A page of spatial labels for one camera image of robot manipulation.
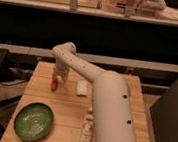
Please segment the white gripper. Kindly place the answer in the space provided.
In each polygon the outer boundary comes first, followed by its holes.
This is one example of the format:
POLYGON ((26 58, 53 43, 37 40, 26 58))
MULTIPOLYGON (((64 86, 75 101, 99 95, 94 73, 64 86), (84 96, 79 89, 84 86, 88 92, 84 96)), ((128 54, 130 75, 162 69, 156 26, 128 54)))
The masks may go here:
POLYGON ((66 65, 64 62, 57 60, 53 68, 52 78, 55 79, 60 76, 62 80, 66 82, 69 76, 69 70, 70 68, 68 65, 66 65))

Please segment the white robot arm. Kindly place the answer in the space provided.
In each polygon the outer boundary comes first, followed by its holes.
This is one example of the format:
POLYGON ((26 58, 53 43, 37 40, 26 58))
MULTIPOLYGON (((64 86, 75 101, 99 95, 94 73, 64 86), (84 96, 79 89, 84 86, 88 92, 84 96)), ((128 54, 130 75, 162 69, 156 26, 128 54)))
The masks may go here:
POLYGON ((53 47, 54 75, 66 78, 73 69, 91 83, 95 142, 137 142, 125 79, 115 71, 80 59, 76 51, 72 42, 53 47))

